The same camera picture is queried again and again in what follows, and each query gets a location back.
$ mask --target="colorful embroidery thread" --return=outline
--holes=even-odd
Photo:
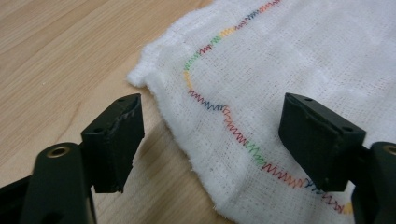
[[[187,87],[189,88],[188,94],[194,98],[198,103],[204,106],[207,110],[212,111],[221,111],[225,120],[227,130],[234,136],[234,139],[240,143],[247,152],[252,156],[253,160],[256,162],[257,165],[261,167],[261,170],[271,174],[272,176],[277,176],[279,180],[283,180],[288,186],[292,187],[293,189],[296,188],[305,188],[310,189],[313,193],[317,195],[321,195],[321,200],[325,202],[327,205],[332,206],[333,210],[338,212],[339,214],[351,214],[352,213],[352,206],[351,203],[347,203],[345,205],[340,205],[337,200],[333,198],[330,193],[326,193],[320,189],[317,189],[315,184],[312,180],[308,178],[304,179],[296,179],[292,177],[288,172],[279,171],[277,166],[274,166],[272,163],[265,161],[264,156],[262,155],[262,151],[260,148],[248,140],[241,131],[235,126],[233,123],[233,119],[231,116],[231,110],[227,105],[215,105],[210,103],[210,101],[206,100],[200,93],[198,93],[193,87],[190,78],[190,68],[193,63],[198,60],[201,56],[208,53],[212,50],[224,37],[231,35],[237,30],[242,29],[244,26],[248,25],[248,22],[256,18],[259,14],[265,12],[272,6],[277,5],[281,0],[275,0],[273,2],[266,3],[265,5],[259,7],[257,10],[254,10],[250,14],[248,14],[242,21],[239,22],[236,26],[227,28],[219,32],[218,35],[213,37],[210,40],[210,43],[204,46],[201,49],[198,49],[192,57],[190,57],[186,63],[184,64],[184,71],[183,77],[186,81]]]

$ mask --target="yellow thread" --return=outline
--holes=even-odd
[[[186,80],[187,86],[190,88],[190,90],[193,90],[191,80],[190,80],[190,73],[188,71],[184,71],[184,79]]]
[[[224,36],[230,35],[233,32],[235,32],[235,30],[236,30],[235,27],[224,29],[223,31],[220,32],[220,36],[224,37]]]
[[[346,203],[346,205],[344,205],[344,209],[343,209],[343,214],[352,214],[353,213],[353,207],[352,207],[352,203]]]

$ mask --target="black plastic part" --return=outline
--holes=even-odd
[[[377,142],[371,152],[369,174],[380,204],[375,223],[396,223],[396,145]]]
[[[118,99],[81,133],[97,193],[123,191],[144,135],[140,94]]]
[[[0,188],[0,223],[19,223],[30,176]]]
[[[38,154],[21,223],[94,223],[90,188],[78,145],[62,143]]]
[[[344,191],[366,132],[315,100],[286,93],[279,137],[324,191]]]
[[[373,180],[368,175],[371,169],[369,161],[372,156],[372,150],[361,147],[361,150],[349,162],[349,180],[355,186],[359,186],[359,192],[361,194],[371,194],[374,192]]]
[[[352,206],[356,224],[374,223],[379,204],[373,191],[355,188],[352,194]]]

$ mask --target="white cloth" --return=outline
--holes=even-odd
[[[215,209],[240,223],[353,222],[350,193],[315,189],[277,135],[285,92],[396,141],[396,2],[218,0],[146,46],[147,86]]]

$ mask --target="wood grain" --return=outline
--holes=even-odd
[[[141,49],[209,0],[0,2],[0,187],[115,99],[142,94],[146,137],[124,193],[95,194],[99,223],[229,223],[191,171],[147,89],[125,81]]]

